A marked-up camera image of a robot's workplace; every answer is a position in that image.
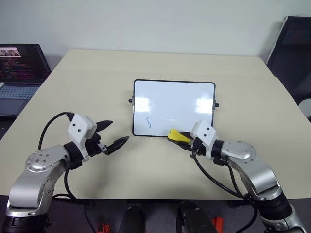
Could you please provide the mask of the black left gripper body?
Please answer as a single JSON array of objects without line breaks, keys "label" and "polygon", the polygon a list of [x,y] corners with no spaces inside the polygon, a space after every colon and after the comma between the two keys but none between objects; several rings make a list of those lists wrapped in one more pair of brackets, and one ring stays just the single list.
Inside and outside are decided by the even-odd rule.
[{"label": "black left gripper body", "polygon": [[105,154],[107,151],[107,147],[103,145],[101,142],[101,136],[96,132],[94,135],[85,141],[85,148],[90,157],[98,155],[100,153]]}]

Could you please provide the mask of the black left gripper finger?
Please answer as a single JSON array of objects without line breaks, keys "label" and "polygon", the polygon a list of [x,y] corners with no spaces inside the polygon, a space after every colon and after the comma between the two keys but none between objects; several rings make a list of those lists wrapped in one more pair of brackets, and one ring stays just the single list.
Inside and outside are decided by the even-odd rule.
[{"label": "black left gripper finger", "polygon": [[107,150],[105,151],[106,155],[110,155],[115,151],[119,150],[129,139],[129,136],[121,137],[115,140],[111,145],[107,146]]},{"label": "black left gripper finger", "polygon": [[106,129],[112,123],[113,123],[113,121],[111,121],[111,120],[103,120],[103,121],[97,122],[96,123],[96,125],[97,125],[96,132],[100,132],[100,131]]}]

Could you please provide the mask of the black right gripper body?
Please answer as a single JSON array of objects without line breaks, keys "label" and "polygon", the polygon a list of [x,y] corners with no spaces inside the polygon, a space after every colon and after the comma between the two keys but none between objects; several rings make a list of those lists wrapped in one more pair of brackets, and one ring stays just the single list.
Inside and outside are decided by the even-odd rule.
[{"label": "black right gripper body", "polygon": [[199,138],[195,138],[191,147],[192,156],[206,156],[206,147]]}]

